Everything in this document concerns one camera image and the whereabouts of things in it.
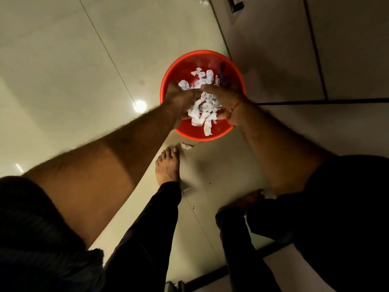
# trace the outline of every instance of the floor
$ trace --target floor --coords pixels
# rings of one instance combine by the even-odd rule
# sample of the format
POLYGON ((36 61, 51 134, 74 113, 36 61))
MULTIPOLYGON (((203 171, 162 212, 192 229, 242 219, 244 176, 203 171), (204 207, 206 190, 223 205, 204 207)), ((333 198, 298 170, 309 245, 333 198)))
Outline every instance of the floor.
MULTIPOLYGON (((212 8, 200 0, 0 0, 0 21, 0 176, 20 175, 158 105, 162 77, 180 55, 227 54, 212 8)), ((163 147, 180 141, 172 132, 163 147)), ((181 160, 186 190, 172 281, 224 265, 217 209, 267 186, 236 130, 197 144, 181 160)), ((92 246, 105 260, 157 189, 151 165, 92 246)))

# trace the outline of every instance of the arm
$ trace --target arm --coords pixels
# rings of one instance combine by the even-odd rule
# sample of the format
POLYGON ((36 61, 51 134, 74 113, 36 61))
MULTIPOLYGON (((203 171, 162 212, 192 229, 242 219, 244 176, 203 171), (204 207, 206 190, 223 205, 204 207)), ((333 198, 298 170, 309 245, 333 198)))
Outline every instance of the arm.
POLYGON ((170 84, 166 101, 158 108, 24 176, 43 188, 66 223, 90 247, 134 191, 198 92, 170 84))
MULTIPOLYGON (((203 90, 217 95, 230 110, 239 94, 213 85, 203 90)), ((302 191, 312 173, 332 154, 290 130, 250 102, 231 113, 230 122, 241 129, 277 195, 302 191)))

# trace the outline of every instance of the black trousers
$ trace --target black trousers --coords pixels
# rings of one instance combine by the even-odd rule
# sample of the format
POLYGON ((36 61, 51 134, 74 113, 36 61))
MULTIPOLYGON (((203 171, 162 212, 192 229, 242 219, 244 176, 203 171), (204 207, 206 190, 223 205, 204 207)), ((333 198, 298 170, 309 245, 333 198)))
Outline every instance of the black trousers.
MULTIPOLYGON (((247 214, 252 232, 294 243, 336 291, 383 290, 388 247, 389 160, 333 157, 301 193, 262 201, 247 214)), ((105 266, 106 291, 163 291, 181 191, 163 184, 129 228, 105 266)), ((270 269, 255 257, 243 213, 216 215, 235 291, 279 291, 270 269)))

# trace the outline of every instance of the red plastic bucket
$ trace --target red plastic bucket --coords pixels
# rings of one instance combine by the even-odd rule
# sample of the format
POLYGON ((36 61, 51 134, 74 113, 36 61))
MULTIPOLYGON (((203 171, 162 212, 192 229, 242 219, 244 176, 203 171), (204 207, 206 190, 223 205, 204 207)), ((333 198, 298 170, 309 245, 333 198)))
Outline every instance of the red plastic bucket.
MULTIPOLYGON (((246 94, 246 88, 242 75, 228 57, 210 50, 196 50, 178 58, 166 71, 159 94, 161 103, 163 103, 165 98, 169 82, 186 80, 191 83, 194 79, 191 72, 196 70, 198 67, 202 68, 203 71, 212 70, 216 75, 219 73, 219 68, 222 62, 225 63, 224 74, 228 76, 228 80, 239 84, 241 92, 246 94)), ((190 119, 183 120, 180 127, 176 129, 178 134, 195 141, 214 140, 226 135, 231 130, 232 126, 227 120, 217 120, 217 124, 212 123, 212 135, 205 136, 204 126, 192 126, 190 119)))

